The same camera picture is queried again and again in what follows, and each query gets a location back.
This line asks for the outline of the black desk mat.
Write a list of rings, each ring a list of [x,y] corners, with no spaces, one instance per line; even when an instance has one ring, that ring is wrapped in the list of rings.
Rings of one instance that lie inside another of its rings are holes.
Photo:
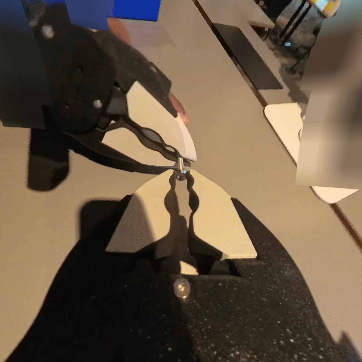
[[[258,90],[282,89],[283,86],[262,60],[242,31],[231,25],[214,23],[238,65]]]

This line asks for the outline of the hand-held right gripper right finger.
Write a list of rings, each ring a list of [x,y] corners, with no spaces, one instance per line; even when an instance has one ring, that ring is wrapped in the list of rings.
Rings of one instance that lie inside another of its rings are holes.
[[[188,248],[215,260],[256,259],[257,251],[232,202],[220,186],[195,170],[188,172]]]

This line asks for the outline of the white sign stand base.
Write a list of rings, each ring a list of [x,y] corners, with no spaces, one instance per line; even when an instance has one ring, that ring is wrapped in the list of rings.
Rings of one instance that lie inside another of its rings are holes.
[[[304,117],[298,103],[267,105],[264,115],[275,131],[284,148],[295,164],[298,162],[301,131]],[[316,196],[323,202],[332,205],[356,193],[358,189],[330,188],[311,186]]]

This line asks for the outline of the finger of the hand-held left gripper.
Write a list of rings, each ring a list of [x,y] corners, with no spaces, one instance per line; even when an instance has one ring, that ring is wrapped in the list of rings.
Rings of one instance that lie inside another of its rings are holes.
[[[142,127],[139,134],[125,127],[107,131],[102,144],[144,165],[178,167],[181,155],[156,131]]]
[[[137,125],[159,133],[185,160],[197,160],[193,140],[180,115],[171,115],[139,82],[129,90],[127,105],[129,116]]]

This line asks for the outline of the person's left hand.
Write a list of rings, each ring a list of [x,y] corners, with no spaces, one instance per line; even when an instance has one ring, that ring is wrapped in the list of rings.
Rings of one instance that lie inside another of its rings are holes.
[[[181,119],[183,120],[184,124],[186,126],[188,126],[190,124],[190,119],[189,119],[183,105],[179,102],[179,100],[172,93],[169,93],[169,98],[170,98],[170,101],[171,101],[173,107],[175,108],[175,110],[180,115]]]

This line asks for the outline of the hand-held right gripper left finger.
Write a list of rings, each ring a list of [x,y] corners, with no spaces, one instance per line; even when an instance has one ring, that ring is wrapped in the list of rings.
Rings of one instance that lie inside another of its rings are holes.
[[[106,247],[106,252],[135,255],[154,250],[156,259],[171,255],[179,220],[176,172],[167,170],[139,187]]]

